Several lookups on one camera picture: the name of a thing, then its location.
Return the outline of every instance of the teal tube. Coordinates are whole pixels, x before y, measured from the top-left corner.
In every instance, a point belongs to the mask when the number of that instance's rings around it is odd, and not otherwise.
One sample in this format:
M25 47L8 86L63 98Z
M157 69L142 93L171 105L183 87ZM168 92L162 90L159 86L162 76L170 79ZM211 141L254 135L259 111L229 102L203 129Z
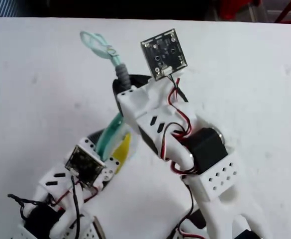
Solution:
M102 162L105 162L109 158L109 155L111 154L111 151L115 145L115 136L119 132L122 124L123 117L121 113L118 113L111 121L109 126L101 134L100 139L96 145L96 152L100 156Z

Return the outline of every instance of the gray tube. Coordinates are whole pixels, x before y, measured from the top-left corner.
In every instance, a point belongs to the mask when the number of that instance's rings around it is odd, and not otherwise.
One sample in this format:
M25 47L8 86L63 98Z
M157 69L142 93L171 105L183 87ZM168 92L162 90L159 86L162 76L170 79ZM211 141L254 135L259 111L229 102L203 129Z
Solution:
M124 63L115 67L115 72L118 80L120 81L121 85L126 89L131 88L131 81L129 77L129 73L127 72L126 66Z

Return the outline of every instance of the red wire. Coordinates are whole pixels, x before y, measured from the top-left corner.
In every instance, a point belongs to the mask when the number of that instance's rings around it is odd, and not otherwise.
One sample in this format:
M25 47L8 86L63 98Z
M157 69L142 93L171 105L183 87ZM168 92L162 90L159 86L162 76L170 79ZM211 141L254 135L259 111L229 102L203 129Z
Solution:
M180 78L177 78L176 80L176 85L178 87L180 83ZM172 135L177 139L177 140L182 140L182 138L184 138L185 136L189 135L191 132L192 132L192 125L191 125L191 121L190 119L187 117L186 114L184 114L181 110L179 110L177 107L175 107L171 101L171 97L173 95L173 93L176 91L176 95L177 95L177 87L173 87L171 92L169 93L168 95L168 103L169 105L173 106L177 112L186 120L186 122L188 123L188 128L187 130L184 130L184 132L182 133L173 133ZM161 155L160 157L164 160L165 158L165 134L166 134L166 130L167 128L173 123L170 123L168 124L166 127L165 127L165 130L164 130L164 133L163 133L163 140L162 140L162 147L161 147Z
M87 201L89 201L91 198L94 198L99 193L99 190L96 187L94 187L94 189L96 189L96 193L94 193L90 197L84 199L84 203L86 203Z
M177 80L176 80L176 85L178 86L179 83L180 83L180 78L177 78ZM191 121L190 121L190 119L187 117L187 115L184 114L181 110L179 110L177 107L175 107L175 106L173 105L173 103L172 103L172 101L171 101L171 96L172 96L172 94L173 94L174 91L177 92L177 88L173 87L173 89L171 90L171 92L170 92L170 94L169 94L169 96L168 96L168 103L169 103L169 105L173 106L173 107L176 109L176 111L177 111L177 112L178 112L178 113L179 113L183 118L185 118L186 122L188 123L188 128L187 128L187 130L186 130L185 135L179 136L179 137L184 137L184 136L186 136L186 135L188 135L188 134L191 133L191 131L192 131L192 125L191 125Z
M174 173L181 174L181 175L188 175L188 174L196 173L196 169L194 167L192 169L189 169L189 170L181 171L181 170L175 168L175 165L176 165L176 163L172 161L171 162L171 170Z
M51 204L51 205L54 207L55 205L59 204L61 202L61 200L63 200L64 197L66 197L69 193L70 193L70 190L68 190L63 195L61 195L61 197L57 201L55 199L53 199L55 201L55 203Z

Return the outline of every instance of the yellow plastic piece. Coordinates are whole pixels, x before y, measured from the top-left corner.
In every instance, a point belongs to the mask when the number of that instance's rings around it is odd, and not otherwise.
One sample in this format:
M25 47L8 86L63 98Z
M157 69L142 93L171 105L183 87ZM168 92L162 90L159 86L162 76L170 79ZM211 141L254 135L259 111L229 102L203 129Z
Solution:
M113 158L116 158L120 162L120 166L117 168L117 171L115 172L115 174L117 174L120 171L121 167L124 165L127 159L127 156L129 154L129 149L130 149L130 142L131 142L131 133L127 133L121 145L114 151L112 155Z

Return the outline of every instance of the black wire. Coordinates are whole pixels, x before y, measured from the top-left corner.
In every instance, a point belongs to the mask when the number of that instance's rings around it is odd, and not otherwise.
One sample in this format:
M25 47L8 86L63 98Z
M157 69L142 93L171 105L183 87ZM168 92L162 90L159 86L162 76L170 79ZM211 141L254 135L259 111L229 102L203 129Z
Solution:
M40 202L40 201L34 201L34 200L29 200L25 198L20 198L14 194L8 194L7 195L9 198L13 198L19 205L20 205L20 216L23 220L27 220L27 217L24 215L24 208L25 208L25 203L30 203L32 205L46 205L47 203Z
M185 94L183 93L183 91L179 88L179 86L174 81L173 76L172 75L169 75L169 76L167 76L167 78L169 78L169 80L172 81L174 87L177 89L177 93L183 99L183 101L188 102L188 99L186 98Z
M72 182L72 193L74 195L74 203L76 207L76 216L77 216L77 228L76 228L75 239L78 239L79 234L80 234L80 212L79 212L79 206L78 206L78 199L76 195L76 184L75 184L75 179L73 176L71 176L71 182Z
M189 210L189 212L180 220L179 224L177 225L177 229L178 229L179 232L181 232L181 229L180 229L181 224L183 223L183 221L185 221L185 219L187 219L192 214L193 209L194 209L194 200L193 200L192 191L191 191L189 185L185 184L185 186L187 187L187 189L190 192L192 205L191 205L191 209Z

